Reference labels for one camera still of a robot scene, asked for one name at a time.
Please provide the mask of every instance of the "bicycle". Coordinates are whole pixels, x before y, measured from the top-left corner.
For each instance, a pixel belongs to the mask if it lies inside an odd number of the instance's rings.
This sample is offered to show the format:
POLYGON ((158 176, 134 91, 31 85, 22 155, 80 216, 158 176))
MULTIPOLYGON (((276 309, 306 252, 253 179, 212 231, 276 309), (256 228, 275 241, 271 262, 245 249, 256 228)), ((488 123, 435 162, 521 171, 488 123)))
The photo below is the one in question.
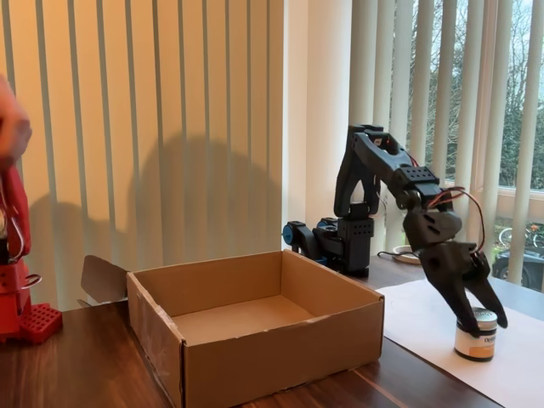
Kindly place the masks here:
MULTIPOLYGON (((508 227, 501 231, 499 242, 505 247, 510 246, 512 242, 512 228, 508 227)), ((544 233, 541 231, 539 225, 532 224, 529 228, 525 229, 525 245, 527 247, 544 248, 544 233)))

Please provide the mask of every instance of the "jar label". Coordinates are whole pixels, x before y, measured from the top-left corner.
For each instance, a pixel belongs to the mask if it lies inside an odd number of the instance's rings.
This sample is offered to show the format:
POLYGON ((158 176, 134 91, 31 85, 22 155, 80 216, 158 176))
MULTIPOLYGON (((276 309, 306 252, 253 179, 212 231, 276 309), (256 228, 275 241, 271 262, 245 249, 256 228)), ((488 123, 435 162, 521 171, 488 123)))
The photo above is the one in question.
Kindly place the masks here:
POLYGON ((496 333, 489 336, 474 338, 470 334, 457 328, 456 350, 461 354, 478 359, 492 357, 495 352, 495 338, 496 333))

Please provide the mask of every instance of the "white paper sheet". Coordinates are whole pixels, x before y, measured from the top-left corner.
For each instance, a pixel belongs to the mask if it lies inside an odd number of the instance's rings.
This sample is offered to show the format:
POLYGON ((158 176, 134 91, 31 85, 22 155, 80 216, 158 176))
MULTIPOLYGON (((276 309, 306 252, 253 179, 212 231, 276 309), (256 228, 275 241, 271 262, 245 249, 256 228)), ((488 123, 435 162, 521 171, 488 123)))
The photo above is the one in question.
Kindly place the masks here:
POLYGON ((473 362, 453 351, 456 317, 426 280, 378 292, 385 296, 385 337, 501 405, 544 407, 544 322, 505 308, 508 328, 497 331, 495 357, 473 362))

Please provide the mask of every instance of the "person's hand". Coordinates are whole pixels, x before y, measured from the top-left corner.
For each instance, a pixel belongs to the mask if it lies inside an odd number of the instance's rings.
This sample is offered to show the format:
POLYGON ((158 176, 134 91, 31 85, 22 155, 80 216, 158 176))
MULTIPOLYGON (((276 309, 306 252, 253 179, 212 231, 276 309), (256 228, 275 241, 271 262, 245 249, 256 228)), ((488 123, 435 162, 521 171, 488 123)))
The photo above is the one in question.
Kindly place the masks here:
POLYGON ((20 159, 31 135, 28 115, 17 102, 6 78, 0 76, 0 171, 20 159))

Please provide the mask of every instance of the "small jar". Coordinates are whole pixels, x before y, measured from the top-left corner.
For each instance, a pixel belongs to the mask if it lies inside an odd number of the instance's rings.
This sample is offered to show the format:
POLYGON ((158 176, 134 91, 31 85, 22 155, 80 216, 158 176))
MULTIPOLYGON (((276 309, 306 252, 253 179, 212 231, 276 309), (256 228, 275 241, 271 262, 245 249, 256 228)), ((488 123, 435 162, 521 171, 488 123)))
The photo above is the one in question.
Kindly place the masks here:
POLYGON ((480 336, 473 337, 457 322, 455 351, 471 361, 490 361, 495 353, 496 314, 488 309, 473 308, 480 336))

